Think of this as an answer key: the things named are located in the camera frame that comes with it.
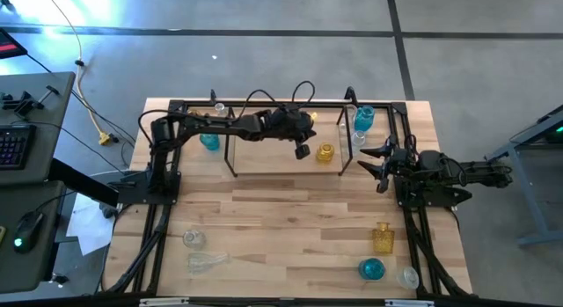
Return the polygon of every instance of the gray floor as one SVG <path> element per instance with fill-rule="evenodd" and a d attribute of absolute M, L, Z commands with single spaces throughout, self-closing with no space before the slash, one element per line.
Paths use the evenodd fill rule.
<path fill-rule="evenodd" d="M 563 32 L 562 0 L 397 0 L 403 31 Z M 62 25 L 48 0 L 12 0 L 0 10 L 0 26 Z M 57 0 L 81 26 L 174 29 L 277 29 L 390 31 L 386 0 Z M 74 70 L 72 35 L 46 28 L 14 34 L 51 70 Z M 243 97 L 264 88 L 286 97 L 303 79 L 320 98 L 340 98 L 353 85 L 361 99 L 404 99 L 391 38 L 279 38 L 82 35 L 88 73 L 83 87 L 99 112 L 136 132 L 147 97 Z M 458 160 L 479 159 L 537 117 L 561 104 L 561 40 L 406 39 L 414 96 L 429 100 L 442 150 Z M 25 57 L 0 61 L 0 75 L 42 72 Z M 86 111 L 73 99 L 64 122 L 113 163 L 120 147 L 99 147 Z M 127 149 L 130 159 L 131 150 Z M 111 169 L 63 135 L 57 157 L 86 173 Z M 561 168 L 557 155 L 526 157 L 552 227 L 561 227 Z M 460 206 L 462 239 L 476 294 L 522 302 L 561 304 L 563 243 L 518 247 L 533 232 L 517 182 L 504 190 L 473 187 Z M 61 249 L 60 257 L 79 255 Z M 75 258 L 99 267 L 101 255 Z M 69 270 L 64 261 L 58 267 Z M 92 280 L 99 271 L 87 273 Z M 91 291 L 91 285 L 65 295 Z M 60 296 L 38 289 L 0 300 Z"/>

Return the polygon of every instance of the blue glass jar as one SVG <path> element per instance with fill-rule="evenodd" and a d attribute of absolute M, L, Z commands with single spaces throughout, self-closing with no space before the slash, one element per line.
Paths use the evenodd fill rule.
<path fill-rule="evenodd" d="M 373 125 L 376 110 L 372 106 L 362 106 L 355 115 L 354 128 L 356 131 L 368 131 Z"/>
<path fill-rule="evenodd" d="M 208 150 L 219 150 L 219 135 L 200 134 L 200 141 Z"/>
<path fill-rule="evenodd" d="M 384 263 L 380 259 L 366 259 L 358 267 L 360 276 L 364 280 L 378 281 L 385 275 Z"/>

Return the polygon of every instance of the keyboard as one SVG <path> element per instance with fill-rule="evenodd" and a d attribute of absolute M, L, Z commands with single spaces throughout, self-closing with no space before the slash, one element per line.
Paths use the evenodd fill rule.
<path fill-rule="evenodd" d="M 35 126 L 0 126 L 0 171 L 21 170 L 26 167 Z"/>

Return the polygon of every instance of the wooden table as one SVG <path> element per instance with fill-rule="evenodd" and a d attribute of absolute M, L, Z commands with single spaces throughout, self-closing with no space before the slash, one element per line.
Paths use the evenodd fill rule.
<path fill-rule="evenodd" d="M 145 111 L 166 109 L 169 100 L 147 99 Z M 407 101 L 406 105 L 418 149 L 439 150 L 430 104 Z M 143 125 L 147 130 L 150 121 L 158 116 L 155 113 L 145 117 Z M 388 135 L 387 116 L 377 112 L 365 147 L 382 145 Z M 371 157 L 360 158 L 380 163 Z M 139 134 L 131 169 L 144 170 L 148 161 L 149 145 Z M 324 174 L 233 178 L 223 154 L 205 150 L 195 138 L 183 147 L 179 170 L 182 184 L 178 204 L 172 208 L 159 296 L 415 297 L 413 290 L 402 289 L 396 280 L 398 269 L 410 266 L 410 257 L 393 185 L 387 193 L 377 194 L 377 183 L 357 163 L 350 164 L 342 177 Z M 118 280 L 138 253 L 146 212 L 145 205 L 133 206 L 117 222 L 106 262 L 107 287 Z M 460 287 L 471 292 L 452 214 L 429 208 L 428 220 L 437 257 Z M 395 230 L 392 255 L 373 253 L 371 231 L 377 222 L 388 222 Z M 192 250 L 182 242 L 188 229 L 205 233 L 205 253 L 228 253 L 230 262 L 205 274 L 190 275 L 187 256 Z M 358 264 L 371 257 L 385 264 L 386 275 L 381 281 L 364 281 L 357 272 Z M 422 259 L 421 264 L 429 289 L 426 261 Z M 149 277 L 150 272 L 145 273 L 145 280 Z"/>

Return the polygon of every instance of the yellow glass bottle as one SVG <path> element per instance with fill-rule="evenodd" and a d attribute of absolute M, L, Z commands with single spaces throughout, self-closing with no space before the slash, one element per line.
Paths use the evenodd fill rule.
<path fill-rule="evenodd" d="M 389 223 L 377 223 L 373 230 L 373 250 L 377 254 L 393 254 L 395 231 L 389 230 Z"/>
<path fill-rule="evenodd" d="M 321 143 L 317 149 L 317 160 L 322 163 L 329 163 L 333 160 L 334 146 L 329 143 Z"/>

